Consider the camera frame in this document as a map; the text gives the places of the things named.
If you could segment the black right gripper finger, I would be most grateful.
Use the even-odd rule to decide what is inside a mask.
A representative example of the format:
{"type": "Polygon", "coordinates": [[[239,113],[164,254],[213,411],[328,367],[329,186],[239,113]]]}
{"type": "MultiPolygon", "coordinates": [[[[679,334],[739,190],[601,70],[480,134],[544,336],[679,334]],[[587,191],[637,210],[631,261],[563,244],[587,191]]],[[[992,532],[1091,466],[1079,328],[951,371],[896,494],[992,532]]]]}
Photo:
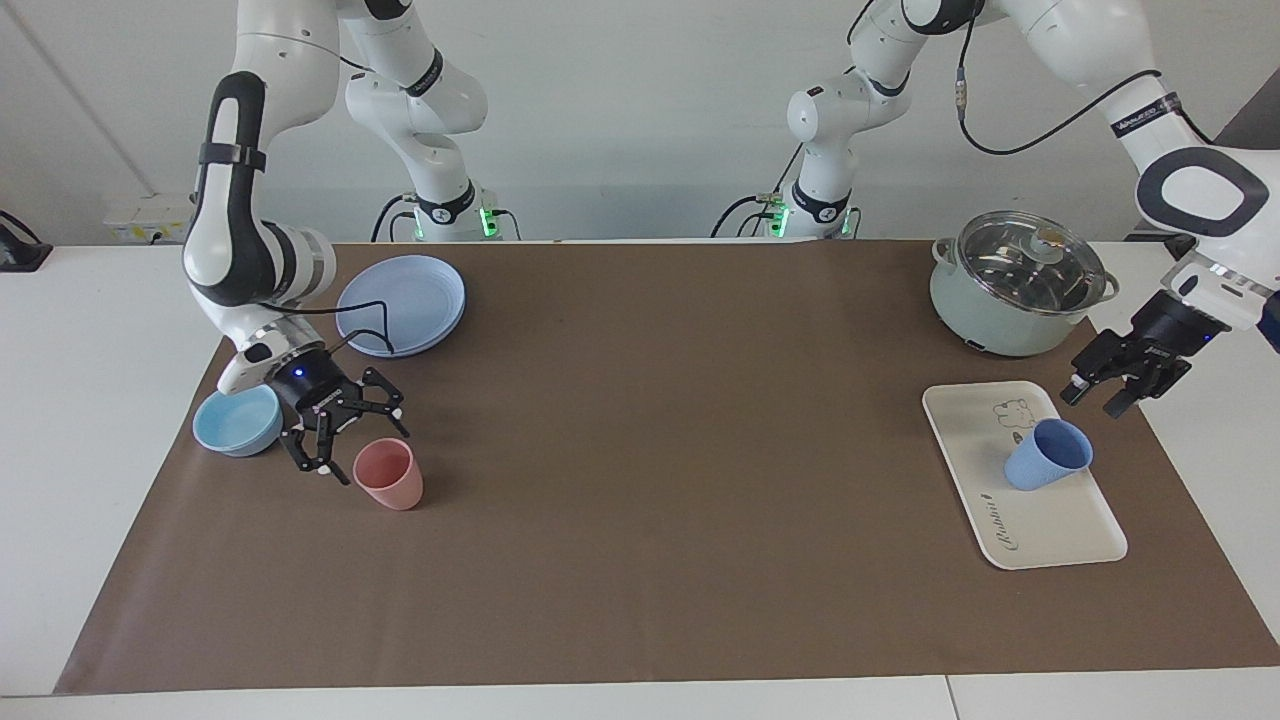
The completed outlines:
{"type": "Polygon", "coordinates": [[[401,438],[410,438],[402,404],[404,395],[378,368],[366,366],[358,380],[346,388],[346,411],[356,418],[376,414],[388,419],[401,438]]]}
{"type": "Polygon", "coordinates": [[[352,411],[342,407],[297,409],[296,423],[280,433],[280,445],[301,471],[333,475],[349,486],[347,473],[333,459],[337,437],[352,423],[352,411]]]}

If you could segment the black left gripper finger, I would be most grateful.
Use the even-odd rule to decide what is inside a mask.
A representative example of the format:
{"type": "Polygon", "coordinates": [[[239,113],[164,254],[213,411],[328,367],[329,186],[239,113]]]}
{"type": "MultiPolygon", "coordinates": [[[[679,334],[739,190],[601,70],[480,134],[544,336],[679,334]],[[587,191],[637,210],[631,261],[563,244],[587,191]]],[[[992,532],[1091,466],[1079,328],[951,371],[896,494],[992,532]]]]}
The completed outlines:
{"type": "Polygon", "coordinates": [[[1071,360],[1073,373],[1060,391],[1060,398],[1078,405],[1093,388],[1107,380],[1137,374],[1137,355],[1126,337],[1115,332],[1100,332],[1071,360]]]}
{"type": "Polygon", "coordinates": [[[1189,370],[1192,364],[1183,357],[1143,357],[1114,372],[1123,379],[1123,387],[1103,405],[1103,411],[1119,419],[1144,398],[1161,398],[1189,370]]]}

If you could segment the pink plastic cup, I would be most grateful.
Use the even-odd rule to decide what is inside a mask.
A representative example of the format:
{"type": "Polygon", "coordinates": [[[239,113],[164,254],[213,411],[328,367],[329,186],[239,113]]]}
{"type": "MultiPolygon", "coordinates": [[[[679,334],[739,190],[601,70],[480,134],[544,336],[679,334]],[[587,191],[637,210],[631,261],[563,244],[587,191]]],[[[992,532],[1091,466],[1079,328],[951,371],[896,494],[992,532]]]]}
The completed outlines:
{"type": "Polygon", "coordinates": [[[353,464],[355,482],[381,506],[407,511],[425,492],[422,471],[412,448],[397,438],[366,445],[353,464]]]}

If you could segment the blue plastic cup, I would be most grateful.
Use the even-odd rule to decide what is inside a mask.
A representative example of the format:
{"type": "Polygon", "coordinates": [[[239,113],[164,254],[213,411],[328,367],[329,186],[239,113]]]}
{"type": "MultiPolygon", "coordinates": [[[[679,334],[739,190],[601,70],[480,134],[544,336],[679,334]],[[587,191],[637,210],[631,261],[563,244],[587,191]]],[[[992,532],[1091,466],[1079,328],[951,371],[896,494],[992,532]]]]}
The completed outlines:
{"type": "Polygon", "coordinates": [[[1019,491],[1034,491],[1085,470],[1094,448],[1085,433],[1064,419],[1036,424],[1004,464],[1006,482],[1019,491]]]}

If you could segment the cream tray with rabbit print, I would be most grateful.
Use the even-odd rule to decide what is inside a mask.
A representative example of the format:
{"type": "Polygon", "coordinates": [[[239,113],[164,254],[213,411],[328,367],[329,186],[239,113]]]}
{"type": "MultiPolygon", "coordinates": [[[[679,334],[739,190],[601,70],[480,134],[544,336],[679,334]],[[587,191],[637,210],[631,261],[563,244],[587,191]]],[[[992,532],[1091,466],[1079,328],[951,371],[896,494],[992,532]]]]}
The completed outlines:
{"type": "Polygon", "coordinates": [[[1037,425],[1057,420],[1053,401],[1029,380],[932,386],[925,416],[986,559],[1002,570],[1115,562],[1129,543],[1089,469],[1037,489],[1005,475],[1037,425]]]}

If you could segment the light blue bowl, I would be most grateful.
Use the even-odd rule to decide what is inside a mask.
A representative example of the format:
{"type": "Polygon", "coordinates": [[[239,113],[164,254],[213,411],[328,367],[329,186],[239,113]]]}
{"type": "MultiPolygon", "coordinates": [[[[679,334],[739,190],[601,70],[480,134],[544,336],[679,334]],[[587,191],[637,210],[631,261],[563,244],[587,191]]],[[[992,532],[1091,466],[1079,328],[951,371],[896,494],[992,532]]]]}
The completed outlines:
{"type": "Polygon", "coordinates": [[[284,415],[273,389],[257,386],[237,395],[215,389],[196,409],[191,429],[205,448],[228,457],[268,450],[283,432],[284,415]]]}

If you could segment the blue round plate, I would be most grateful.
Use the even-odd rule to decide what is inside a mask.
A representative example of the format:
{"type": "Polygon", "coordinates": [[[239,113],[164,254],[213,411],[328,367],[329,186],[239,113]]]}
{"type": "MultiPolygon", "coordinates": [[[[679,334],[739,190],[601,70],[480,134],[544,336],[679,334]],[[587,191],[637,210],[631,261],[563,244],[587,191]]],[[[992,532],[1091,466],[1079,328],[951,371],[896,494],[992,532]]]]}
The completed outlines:
{"type": "Polygon", "coordinates": [[[387,345],[361,334],[349,346],[372,357],[408,357],[440,343],[461,322],[466,290],[449,264],[426,255],[404,255],[360,272],[343,290],[335,319],[340,336],[356,331],[384,334],[387,345]]]}

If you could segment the pale green cooking pot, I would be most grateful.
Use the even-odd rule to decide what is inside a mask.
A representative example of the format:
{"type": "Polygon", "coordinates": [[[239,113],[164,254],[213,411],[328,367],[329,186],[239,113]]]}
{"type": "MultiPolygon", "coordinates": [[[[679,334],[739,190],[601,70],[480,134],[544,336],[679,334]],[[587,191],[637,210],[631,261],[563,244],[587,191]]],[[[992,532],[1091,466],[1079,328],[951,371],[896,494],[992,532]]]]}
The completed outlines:
{"type": "Polygon", "coordinates": [[[968,346],[1006,357],[1046,354],[1059,347],[1091,310],[1046,316],[996,299],[957,264],[954,250],[960,234],[931,246],[931,301],[943,324],[968,346]]]}

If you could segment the brown table mat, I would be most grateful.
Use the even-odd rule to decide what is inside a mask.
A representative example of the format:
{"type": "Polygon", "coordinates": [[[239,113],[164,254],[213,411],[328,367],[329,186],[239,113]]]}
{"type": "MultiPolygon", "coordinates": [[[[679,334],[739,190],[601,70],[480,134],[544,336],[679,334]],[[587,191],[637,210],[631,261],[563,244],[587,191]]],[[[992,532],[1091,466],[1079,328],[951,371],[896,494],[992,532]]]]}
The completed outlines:
{"type": "Polygon", "coordinates": [[[924,242],[443,243],[467,302],[404,393],[424,501],[183,430],[56,683],[68,694],[1280,664],[1138,411],[1064,415],[1129,550],[1002,571],[922,405],[1056,393],[937,318],[924,242]]]}

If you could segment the black desk clamp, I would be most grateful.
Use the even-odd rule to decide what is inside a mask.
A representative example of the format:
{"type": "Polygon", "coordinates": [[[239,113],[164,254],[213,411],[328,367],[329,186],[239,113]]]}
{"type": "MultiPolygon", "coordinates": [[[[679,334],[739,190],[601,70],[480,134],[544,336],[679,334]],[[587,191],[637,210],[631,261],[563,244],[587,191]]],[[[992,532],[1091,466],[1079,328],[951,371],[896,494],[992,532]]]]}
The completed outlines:
{"type": "Polygon", "coordinates": [[[0,209],[0,272],[36,272],[52,250],[23,220],[0,209]]]}

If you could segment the white wall socket box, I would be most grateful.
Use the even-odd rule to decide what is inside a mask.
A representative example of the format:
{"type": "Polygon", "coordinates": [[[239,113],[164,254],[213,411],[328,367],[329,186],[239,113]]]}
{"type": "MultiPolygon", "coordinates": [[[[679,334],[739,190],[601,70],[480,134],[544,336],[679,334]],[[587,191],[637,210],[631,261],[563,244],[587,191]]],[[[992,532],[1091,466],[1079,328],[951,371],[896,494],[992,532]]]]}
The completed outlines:
{"type": "Polygon", "coordinates": [[[189,193],[159,193],[113,202],[102,219],[111,240],[123,245],[182,245],[195,217],[189,193]]]}

